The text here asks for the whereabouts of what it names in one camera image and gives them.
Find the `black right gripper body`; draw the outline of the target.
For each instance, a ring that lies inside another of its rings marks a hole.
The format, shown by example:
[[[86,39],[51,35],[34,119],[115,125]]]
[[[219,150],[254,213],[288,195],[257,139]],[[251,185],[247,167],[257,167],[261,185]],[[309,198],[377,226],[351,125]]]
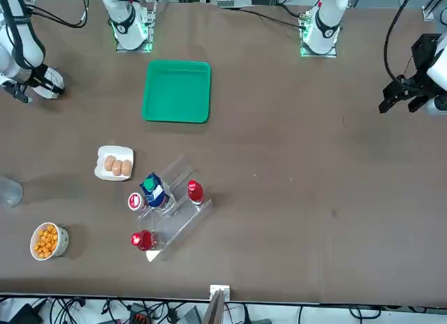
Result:
[[[45,77],[47,69],[48,66],[46,64],[41,64],[32,69],[20,68],[20,88],[26,90],[27,87],[42,87],[49,90],[49,80]]]

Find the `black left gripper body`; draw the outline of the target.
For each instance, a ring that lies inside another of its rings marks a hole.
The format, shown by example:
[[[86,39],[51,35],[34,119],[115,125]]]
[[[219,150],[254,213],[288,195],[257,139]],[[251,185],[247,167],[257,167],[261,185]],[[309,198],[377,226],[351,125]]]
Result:
[[[411,46],[416,73],[414,81],[421,81],[435,57],[438,40],[441,34],[422,34]]]

